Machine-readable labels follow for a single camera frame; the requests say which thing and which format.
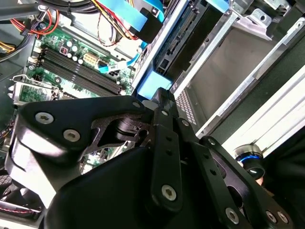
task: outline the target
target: yellow wire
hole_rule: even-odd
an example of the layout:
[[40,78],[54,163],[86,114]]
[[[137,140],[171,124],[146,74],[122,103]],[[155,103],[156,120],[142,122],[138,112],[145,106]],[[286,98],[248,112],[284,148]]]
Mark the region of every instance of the yellow wire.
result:
[[3,42],[0,42],[0,47],[1,47],[2,49],[4,49],[4,50],[8,51],[8,52],[12,52],[12,51],[15,50],[14,47],[12,47],[12,46],[10,46],[10,45],[8,45],[8,44],[6,44],[6,43],[3,43]]
[[92,0],[92,2],[93,2],[93,3],[95,4],[95,6],[101,11],[101,13],[104,15],[104,17],[106,17],[107,20],[109,20],[110,24],[120,33],[120,35],[121,35],[122,37],[128,38],[128,37],[126,36],[126,34],[125,34],[124,32],[122,32],[121,28],[118,27],[118,26],[114,23],[113,19],[112,19],[111,17],[109,17],[109,15],[106,13],[106,11],[105,11],[102,7],[100,7],[99,4],[97,4],[95,0]]
[[129,4],[134,7],[133,0],[129,0]]

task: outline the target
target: expansion slot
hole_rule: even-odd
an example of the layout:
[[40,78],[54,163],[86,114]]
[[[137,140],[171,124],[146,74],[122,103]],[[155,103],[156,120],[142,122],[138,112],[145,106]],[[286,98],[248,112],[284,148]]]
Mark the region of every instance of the expansion slot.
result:
[[42,62],[41,65],[45,70],[53,72],[56,75],[60,75],[62,78],[69,80],[69,81],[75,83],[76,85],[83,87],[83,88],[87,89],[88,91],[91,91],[101,97],[114,96],[114,94],[104,90],[100,86],[98,86],[94,83],[91,83],[89,81],[86,81],[77,75],[72,74],[71,72],[55,65],[54,63],[50,62],[49,60]]
[[110,92],[111,95],[119,95],[122,90],[122,87],[120,85],[117,85],[112,80],[104,77],[103,75],[86,66],[80,65],[70,60],[69,58],[61,55],[60,53],[57,53],[56,51],[50,48],[45,48],[42,51],[42,55],[40,56],[40,63],[43,67],[45,67],[44,62],[47,62],[48,65],[53,64],[57,66],[58,69],[64,70],[64,72],[66,73],[65,78],[74,77],[75,79],[77,78],[78,82],[82,80],[83,84],[85,83],[85,81],[87,81],[89,85],[96,85],[100,89]]

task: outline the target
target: blue cable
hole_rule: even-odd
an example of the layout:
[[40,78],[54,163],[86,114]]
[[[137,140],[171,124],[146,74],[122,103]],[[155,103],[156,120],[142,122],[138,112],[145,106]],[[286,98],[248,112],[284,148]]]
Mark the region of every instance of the blue cable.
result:
[[[118,14],[125,21],[127,21],[132,27],[134,27],[137,31],[140,31],[144,24],[147,21],[147,18],[138,12],[135,8],[129,5],[125,0],[98,0],[105,7],[113,11],[115,14]],[[160,22],[164,21],[164,12],[163,12],[163,4],[160,0],[143,0],[149,5],[155,7],[159,11],[158,19]],[[142,42],[140,48],[142,50],[147,46],[146,42]],[[129,67],[136,63],[139,59],[140,54],[136,54],[130,61],[127,61],[126,67]],[[120,70],[125,67],[124,63],[117,63],[114,65],[107,65],[104,67],[100,67],[100,73],[108,73],[116,70]]]
[[240,162],[245,161],[248,158],[255,158],[255,159],[259,159],[259,156],[246,156],[245,158],[241,159]]

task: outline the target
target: wire bundle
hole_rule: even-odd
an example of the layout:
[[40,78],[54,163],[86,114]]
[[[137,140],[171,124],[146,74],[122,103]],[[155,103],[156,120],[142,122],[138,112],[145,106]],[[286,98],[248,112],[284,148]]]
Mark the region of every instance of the wire bundle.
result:
[[0,132],[0,145],[4,142],[4,139],[7,135],[11,134],[14,128],[14,121],[12,121],[7,127],[5,127],[1,132]]
[[67,13],[73,12],[73,13],[92,14],[98,12],[95,6],[92,5],[90,0],[83,0],[79,2],[69,2],[63,0],[36,0],[36,1],[44,6]]
[[14,44],[0,42],[0,48],[2,48],[6,53],[10,53],[10,52],[15,51],[16,46]]
[[[37,19],[32,23],[31,29],[34,30],[36,29],[36,27],[39,24],[39,21],[43,19],[43,17],[45,16],[44,12],[41,12],[38,16]],[[26,34],[23,38],[23,40],[21,41],[21,43],[19,45],[16,46],[15,50],[10,52],[10,53],[0,53],[0,62],[3,62],[13,56],[15,56],[16,54],[18,54],[19,52],[21,52],[21,50],[23,50],[31,41],[31,39],[33,39],[34,36],[32,36],[31,34]]]
[[[50,22],[49,25],[41,31],[36,31],[34,29],[31,29],[28,34],[48,35],[48,34],[52,33],[56,29],[56,27],[59,23],[59,11],[58,10],[56,11],[56,22],[52,29],[50,29],[51,25],[52,25],[52,15],[49,10],[47,11],[47,15],[49,17],[49,22]],[[11,19],[10,21],[17,28],[17,30],[22,31],[25,29],[25,25],[22,24],[20,21],[18,21],[16,19]]]
[[[102,45],[104,45],[104,44],[100,39],[100,30],[99,30],[101,16],[103,16],[122,37],[127,38],[129,40],[138,39],[137,37],[135,37],[134,35],[132,35],[129,32],[129,30],[125,27],[124,23],[110,9],[106,8],[105,6],[103,6],[102,4],[97,2],[96,0],[90,0],[90,1],[94,4],[96,9],[100,12],[100,18],[99,18],[99,22],[98,22],[98,39]],[[117,42],[118,41],[116,41],[108,46],[115,45]]]

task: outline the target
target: silver screw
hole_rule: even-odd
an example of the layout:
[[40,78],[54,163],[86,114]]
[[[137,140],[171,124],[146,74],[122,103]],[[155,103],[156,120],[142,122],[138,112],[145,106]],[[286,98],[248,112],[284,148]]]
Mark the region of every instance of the silver screw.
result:
[[46,28],[46,25],[44,23],[39,23],[39,28],[44,30]]
[[273,223],[276,223],[276,218],[270,211],[266,211],[266,214]]
[[135,107],[138,107],[138,108],[140,108],[141,107],[141,105],[140,104],[138,104],[137,102],[133,102],[132,103]]
[[216,145],[215,141],[213,141],[212,139],[209,138],[209,143],[211,143],[211,145]]
[[183,125],[185,125],[185,126],[189,126],[190,124],[187,122],[187,121],[185,121],[185,120],[182,120],[182,123],[183,123]]
[[284,223],[288,223],[287,217],[282,212],[278,211],[277,214]]
[[81,135],[76,130],[69,129],[63,132],[63,137],[69,142],[77,142],[80,140]]
[[232,209],[232,208],[226,208],[225,209],[225,214],[227,215],[228,219],[234,223],[238,224],[239,223],[239,218],[237,213]]
[[173,189],[173,187],[169,185],[162,186],[162,195],[169,201],[174,201],[177,198],[175,189]]
[[38,10],[41,12],[46,12],[49,9],[49,7],[44,6],[44,5],[39,5]]
[[39,112],[35,115],[35,119],[37,122],[41,124],[50,124],[54,121],[54,117],[46,112]]

